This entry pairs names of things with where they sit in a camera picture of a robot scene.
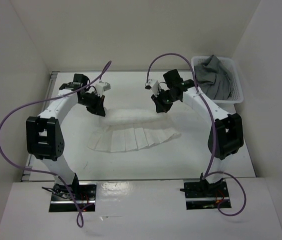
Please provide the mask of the white pleated skirt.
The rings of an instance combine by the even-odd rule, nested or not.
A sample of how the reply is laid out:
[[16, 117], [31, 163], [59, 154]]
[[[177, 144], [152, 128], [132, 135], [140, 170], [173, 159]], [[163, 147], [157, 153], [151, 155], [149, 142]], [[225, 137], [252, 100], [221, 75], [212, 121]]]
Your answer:
[[181, 135], [166, 113], [146, 109], [107, 109], [89, 138], [93, 151], [124, 153], [147, 149]]

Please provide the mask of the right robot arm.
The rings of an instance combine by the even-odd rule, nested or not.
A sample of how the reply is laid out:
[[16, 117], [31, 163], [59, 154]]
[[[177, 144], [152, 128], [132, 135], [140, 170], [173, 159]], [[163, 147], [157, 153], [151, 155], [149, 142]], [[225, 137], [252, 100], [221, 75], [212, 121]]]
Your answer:
[[167, 113], [174, 102], [181, 101], [198, 113], [210, 126], [208, 149], [211, 159], [200, 180], [188, 190], [203, 197], [210, 197], [223, 180], [226, 159], [236, 154], [244, 144], [242, 118], [220, 108], [192, 79], [183, 80], [176, 69], [163, 75], [167, 89], [160, 87], [158, 80], [149, 79], [145, 88], [153, 92], [151, 99], [157, 113]]

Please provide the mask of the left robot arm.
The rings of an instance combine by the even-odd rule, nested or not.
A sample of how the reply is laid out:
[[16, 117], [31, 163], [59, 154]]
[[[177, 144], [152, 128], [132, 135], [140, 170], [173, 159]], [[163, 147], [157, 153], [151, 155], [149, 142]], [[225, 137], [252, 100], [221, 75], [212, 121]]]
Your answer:
[[56, 99], [43, 112], [26, 120], [27, 151], [54, 174], [54, 192], [69, 200], [79, 197], [80, 186], [63, 155], [65, 142], [61, 123], [77, 104], [85, 106], [93, 115], [104, 117], [104, 92], [111, 88], [107, 82], [100, 81], [93, 86], [89, 83], [87, 76], [76, 73], [73, 81], [60, 86]]

